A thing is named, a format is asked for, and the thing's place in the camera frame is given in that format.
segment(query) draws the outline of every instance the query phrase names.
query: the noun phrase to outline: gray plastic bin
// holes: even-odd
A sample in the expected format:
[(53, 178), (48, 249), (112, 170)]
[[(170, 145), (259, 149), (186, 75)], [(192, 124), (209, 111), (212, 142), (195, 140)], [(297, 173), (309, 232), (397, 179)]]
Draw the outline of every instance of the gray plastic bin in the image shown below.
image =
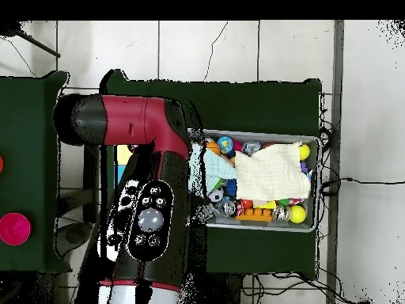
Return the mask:
[(299, 136), (299, 135), (276, 135), (264, 133), (247, 133), (239, 131), (215, 131), (204, 130), (206, 137), (218, 140), (223, 135), (228, 135), (230, 138), (239, 140), (242, 143), (247, 141), (260, 141), (262, 144), (270, 141), (277, 141), (280, 143), (296, 143), (302, 141), (309, 146), (311, 153), (305, 160), (308, 170), (313, 170), (311, 191), (309, 198), (302, 203), (307, 211), (305, 221), (300, 224), (292, 222), (256, 222), (249, 220), (236, 220), (232, 217), (213, 217), (206, 222), (209, 227), (221, 227), (238, 230), (277, 230), (289, 232), (302, 232), (308, 233), (316, 228), (318, 223), (318, 197), (320, 194), (320, 159), (322, 158), (322, 144), (321, 141), (313, 136)]

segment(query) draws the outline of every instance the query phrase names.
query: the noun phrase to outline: colorful toys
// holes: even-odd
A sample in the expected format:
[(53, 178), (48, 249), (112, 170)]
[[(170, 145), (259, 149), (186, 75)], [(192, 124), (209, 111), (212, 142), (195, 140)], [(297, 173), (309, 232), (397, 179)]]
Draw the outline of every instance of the colorful toys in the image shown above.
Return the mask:
[(307, 167), (307, 164), (304, 161), (301, 162), (301, 172), (304, 173), (304, 174), (308, 173), (308, 167)]
[(215, 142), (208, 142), (207, 144), (206, 144), (206, 147), (209, 149), (209, 150), (212, 150), (216, 155), (220, 155), (221, 153), (220, 153), (220, 150), (219, 150), (219, 145), (217, 144), (217, 143), (215, 143)]
[(222, 187), (214, 189), (209, 195), (208, 198), (211, 202), (216, 203), (222, 200), (224, 197), (224, 189)]
[(235, 150), (233, 150), (233, 140), (229, 136), (222, 136), (218, 139), (217, 144), (222, 154), (228, 157), (232, 157), (235, 154)]
[(304, 199), (302, 199), (302, 198), (291, 198), (290, 202), (289, 202), (289, 205), (290, 206), (291, 205), (297, 205), (299, 203), (302, 203), (303, 201), (304, 201)]
[(281, 199), (281, 200), (279, 200), (279, 201), (277, 202), (277, 204), (287, 206), (289, 202), (290, 202), (290, 200), (289, 200), (288, 198), (286, 198), (286, 199)]
[(291, 222), (299, 224), (301, 222), (304, 222), (306, 216), (307, 215), (303, 207), (300, 207), (299, 205), (294, 205), (291, 207)]
[(233, 140), (233, 150), (242, 151), (243, 146), (242, 142)]
[(237, 195), (237, 180), (227, 180), (225, 191), (228, 195), (235, 197)]
[(256, 151), (259, 151), (262, 147), (259, 141), (249, 141), (246, 142), (242, 148), (244, 154), (252, 156)]
[(278, 142), (275, 142), (275, 141), (266, 142), (263, 144), (262, 149), (268, 148), (269, 146), (273, 146), (273, 145), (277, 145), (277, 144), (278, 144)]
[(233, 217), (237, 212), (237, 203), (228, 196), (224, 196), (216, 205), (217, 210), (225, 217)]
[(277, 205), (273, 210), (273, 220), (278, 222), (288, 222), (291, 218), (291, 207)]
[(254, 220), (256, 222), (271, 222), (271, 210), (269, 209), (246, 209), (242, 215), (237, 215), (237, 220)]
[(264, 205), (253, 205), (253, 208), (274, 210), (277, 207), (275, 200), (267, 202)]
[(308, 158), (310, 150), (309, 147), (307, 145), (300, 145), (300, 160), (304, 161)]
[(244, 209), (250, 209), (251, 207), (253, 207), (253, 201), (249, 200), (249, 199), (241, 199), (240, 200), (242, 202), (242, 206), (244, 207)]

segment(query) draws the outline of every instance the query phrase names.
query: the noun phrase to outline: yellow ball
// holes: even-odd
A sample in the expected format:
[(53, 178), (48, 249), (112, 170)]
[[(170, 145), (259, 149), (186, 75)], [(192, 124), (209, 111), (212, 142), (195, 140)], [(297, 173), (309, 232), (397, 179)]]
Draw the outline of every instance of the yellow ball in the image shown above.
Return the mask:
[(309, 147), (307, 145), (300, 145), (300, 160), (304, 161), (308, 158), (310, 153)]
[(306, 218), (305, 210), (303, 207), (299, 205), (294, 205), (291, 207), (291, 222), (295, 224), (299, 224), (300, 222), (304, 222)]

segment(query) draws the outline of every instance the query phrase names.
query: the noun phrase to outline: white cloth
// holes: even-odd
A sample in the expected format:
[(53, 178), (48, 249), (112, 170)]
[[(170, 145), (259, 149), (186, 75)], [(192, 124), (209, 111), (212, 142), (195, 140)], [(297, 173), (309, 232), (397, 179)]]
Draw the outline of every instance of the white cloth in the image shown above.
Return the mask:
[(301, 172), (301, 144), (274, 144), (251, 157), (237, 151), (237, 199), (308, 198), (311, 183)]

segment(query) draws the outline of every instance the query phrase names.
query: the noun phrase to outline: toy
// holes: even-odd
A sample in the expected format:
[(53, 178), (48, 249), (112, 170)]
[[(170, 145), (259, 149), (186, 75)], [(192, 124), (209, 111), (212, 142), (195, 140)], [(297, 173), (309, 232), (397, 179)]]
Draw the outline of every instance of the toy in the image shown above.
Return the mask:
[(288, 198), (281, 199), (281, 200), (277, 201), (278, 204), (284, 205), (284, 206), (287, 206), (289, 202), (290, 202), (290, 200)]
[(228, 195), (235, 197), (237, 195), (237, 180), (235, 179), (227, 180), (225, 191)]
[(212, 190), (218, 189), (219, 187), (221, 187), (221, 186), (223, 186), (223, 185), (226, 185), (226, 180), (224, 180), (223, 178), (220, 178), (220, 179), (218, 180), (218, 182), (216, 183), (216, 185), (213, 187)]
[(233, 140), (233, 149), (234, 150), (242, 151), (243, 146), (244, 145), (242, 144), (242, 142), (237, 141), (237, 140)]
[(299, 204), (299, 203), (302, 203), (304, 201), (304, 199), (303, 198), (291, 198), (290, 199), (290, 202), (289, 202), (289, 205), (291, 206), (291, 205), (297, 205), (297, 204)]
[(305, 174), (308, 173), (307, 164), (304, 161), (301, 162), (301, 171)]
[(273, 210), (273, 220), (279, 222), (288, 222), (291, 218), (291, 207), (286, 207), (284, 205), (278, 205)]
[(254, 220), (256, 222), (271, 222), (271, 210), (269, 209), (246, 209), (242, 215), (237, 215), (237, 220)]
[(209, 142), (206, 144), (209, 150), (212, 150), (216, 155), (220, 155), (219, 145), (215, 142)]
[(253, 201), (249, 199), (241, 199), (242, 205), (244, 209), (250, 209), (253, 206)]
[(24, 244), (31, 233), (31, 223), (20, 213), (10, 212), (0, 219), (0, 239), (7, 245)]
[(291, 207), (291, 222), (299, 224), (300, 222), (304, 222), (306, 216), (307, 215), (303, 207), (300, 207), (299, 205), (294, 205)]
[(214, 139), (212, 138), (205, 138), (205, 142), (207, 143), (216, 143)]
[(270, 210), (274, 210), (276, 208), (276, 203), (274, 200), (267, 202), (264, 205), (255, 205), (253, 204), (253, 208), (259, 208), (259, 209), (270, 209)]
[(216, 203), (222, 200), (224, 197), (224, 189), (222, 187), (214, 189), (209, 195), (208, 198), (211, 202)]
[(244, 154), (252, 156), (256, 151), (259, 151), (262, 145), (259, 141), (249, 141), (246, 142), (242, 148)]
[(309, 179), (309, 181), (311, 181), (311, 179), (312, 179), (312, 170), (309, 170), (309, 173), (307, 173), (307, 178)]
[(277, 145), (277, 144), (278, 144), (278, 142), (275, 142), (275, 141), (266, 142), (262, 145), (262, 149), (268, 148), (269, 146), (273, 146), (273, 145)]
[(232, 153), (233, 141), (229, 136), (222, 136), (221, 138), (218, 139), (217, 144), (219, 145), (219, 150), (221, 151), (221, 154)]
[(240, 200), (237, 200), (237, 216), (244, 213), (244, 206)]
[(300, 160), (304, 161), (308, 158), (310, 150), (309, 147), (307, 145), (300, 145)]
[(225, 217), (232, 217), (237, 212), (237, 204), (235, 201), (231, 200), (228, 196), (217, 203), (216, 208)]

